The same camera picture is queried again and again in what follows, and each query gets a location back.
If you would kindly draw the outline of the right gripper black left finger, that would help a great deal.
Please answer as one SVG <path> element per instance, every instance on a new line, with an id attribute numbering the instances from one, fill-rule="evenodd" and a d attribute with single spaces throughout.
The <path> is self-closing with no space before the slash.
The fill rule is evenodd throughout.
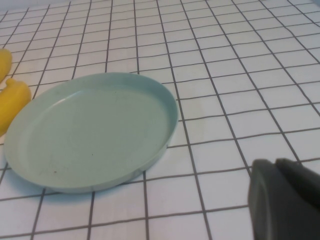
<path id="1" fill-rule="evenodd" d="M 297 194 L 275 162 L 253 161 L 248 207 L 256 240 L 320 238 L 320 208 Z"/>

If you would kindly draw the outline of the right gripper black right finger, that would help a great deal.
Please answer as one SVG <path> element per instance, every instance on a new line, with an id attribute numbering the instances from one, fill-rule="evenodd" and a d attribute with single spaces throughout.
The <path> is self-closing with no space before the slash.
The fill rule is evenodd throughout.
<path id="1" fill-rule="evenodd" d="M 320 175 L 287 158 L 278 158 L 275 165 L 298 195 L 306 202 L 320 207 Z"/>

